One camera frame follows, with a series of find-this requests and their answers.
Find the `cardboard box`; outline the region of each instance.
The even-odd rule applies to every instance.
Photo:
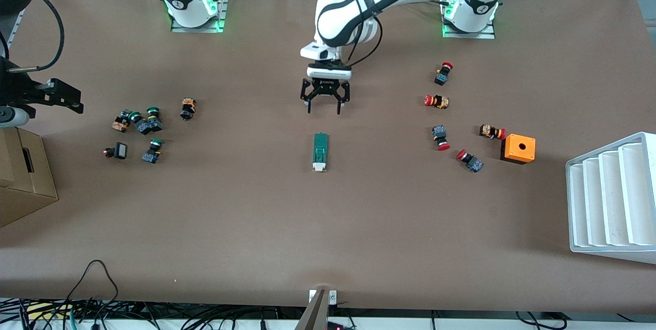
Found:
[[[58,200],[42,139],[0,129],[0,227]]]

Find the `brown work surface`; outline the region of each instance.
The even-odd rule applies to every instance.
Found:
[[[0,297],[61,298],[101,258],[126,300],[301,306],[324,283],[351,307],[656,313],[656,266],[568,246],[565,162],[656,131],[635,0],[504,0],[496,40],[442,39],[434,4],[392,8],[340,116],[332,97],[310,115],[298,98],[316,0],[230,0],[223,34],[169,33],[158,0],[52,2],[66,47],[33,78],[78,87],[85,113],[38,106],[26,126],[60,201],[0,229]],[[12,59],[44,64],[56,32],[35,1]],[[443,61],[455,68],[438,87]],[[424,107],[436,93],[448,110]],[[110,129],[148,106],[166,127],[155,165],[140,160],[150,136]],[[499,160],[482,123],[535,137],[535,162]],[[323,174],[316,132],[330,135]],[[103,158],[116,141],[129,159]],[[74,296],[111,292],[96,267]]]

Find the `white shelf rack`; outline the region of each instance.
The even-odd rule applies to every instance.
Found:
[[[569,160],[565,174],[572,252],[656,264],[656,134]]]

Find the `orange box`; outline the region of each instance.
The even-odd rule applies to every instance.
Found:
[[[501,160],[525,164],[535,160],[535,139],[511,134],[501,143]]]

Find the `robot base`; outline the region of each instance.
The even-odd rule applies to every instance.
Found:
[[[305,94],[308,87],[312,85],[312,92]],[[344,95],[337,92],[342,87]],[[307,106],[307,113],[312,110],[312,99],[316,96],[334,96],[337,99],[337,115],[340,114],[342,106],[351,100],[351,87],[349,82],[337,79],[312,78],[312,81],[303,79],[303,85],[300,89],[300,99],[303,99]]]
[[[184,27],[179,24],[175,19],[171,19],[171,32],[172,33],[223,33],[223,27],[226,24],[226,15],[228,12],[228,0],[203,0],[206,5],[208,13],[212,16],[209,17],[204,24],[197,27]]]

